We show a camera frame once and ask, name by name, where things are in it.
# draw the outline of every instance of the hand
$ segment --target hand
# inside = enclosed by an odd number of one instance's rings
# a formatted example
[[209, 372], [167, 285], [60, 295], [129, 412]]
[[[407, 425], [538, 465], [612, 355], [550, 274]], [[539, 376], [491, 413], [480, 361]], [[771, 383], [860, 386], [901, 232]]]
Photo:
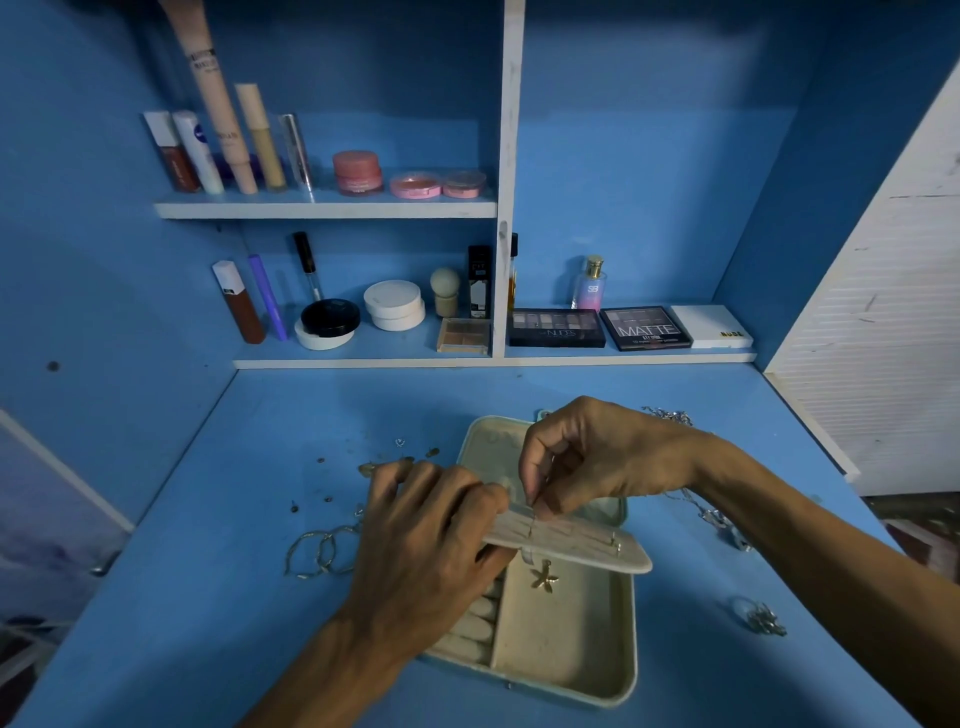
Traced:
[[379, 466], [341, 610], [354, 633], [394, 666], [433, 645], [514, 557], [482, 541], [509, 502], [459, 466]]
[[618, 404], [579, 397], [527, 430], [520, 480], [538, 518], [603, 496], [649, 496], [694, 485], [724, 441]]

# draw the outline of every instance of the starfish pendant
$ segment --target starfish pendant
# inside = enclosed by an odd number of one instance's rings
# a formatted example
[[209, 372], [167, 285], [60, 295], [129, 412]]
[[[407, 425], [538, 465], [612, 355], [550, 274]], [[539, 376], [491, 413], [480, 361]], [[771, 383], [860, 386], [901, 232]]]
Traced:
[[553, 584], [556, 584], [560, 581], [559, 576], [554, 576], [550, 573], [550, 560], [543, 559], [543, 571], [537, 571], [536, 569], [530, 569], [530, 572], [537, 577], [537, 581], [530, 585], [531, 589], [539, 589], [543, 587], [543, 590], [549, 595], [553, 594]]

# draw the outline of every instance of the fingernail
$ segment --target fingernail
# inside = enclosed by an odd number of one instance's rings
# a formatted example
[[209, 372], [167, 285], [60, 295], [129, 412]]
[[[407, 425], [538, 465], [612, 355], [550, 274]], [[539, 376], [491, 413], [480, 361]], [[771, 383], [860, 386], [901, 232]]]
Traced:
[[553, 518], [553, 511], [550, 510], [543, 498], [534, 503], [534, 517], [541, 521], [549, 521]]

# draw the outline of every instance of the forearm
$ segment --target forearm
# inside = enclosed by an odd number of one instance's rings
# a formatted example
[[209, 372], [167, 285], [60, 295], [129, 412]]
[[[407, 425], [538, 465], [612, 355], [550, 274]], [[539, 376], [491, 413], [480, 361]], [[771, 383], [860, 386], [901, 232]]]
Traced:
[[375, 645], [343, 614], [313, 637], [238, 728], [350, 726], [396, 680]]
[[928, 727], [960, 715], [960, 587], [833, 516], [729, 443], [694, 485], [843, 647]]

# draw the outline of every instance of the pink compact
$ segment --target pink compact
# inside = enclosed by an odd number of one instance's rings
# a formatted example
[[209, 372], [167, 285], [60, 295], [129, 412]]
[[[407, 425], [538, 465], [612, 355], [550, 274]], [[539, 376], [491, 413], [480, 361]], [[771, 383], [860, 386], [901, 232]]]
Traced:
[[483, 188], [487, 185], [487, 175], [479, 170], [454, 172], [444, 180], [444, 195], [456, 197], [460, 200], [469, 200], [480, 197]]
[[383, 172], [373, 152], [337, 152], [333, 156], [333, 172], [341, 194], [359, 196], [383, 190]]
[[401, 200], [440, 197], [440, 179], [431, 172], [407, 172], [390, 180], [390, 191]]

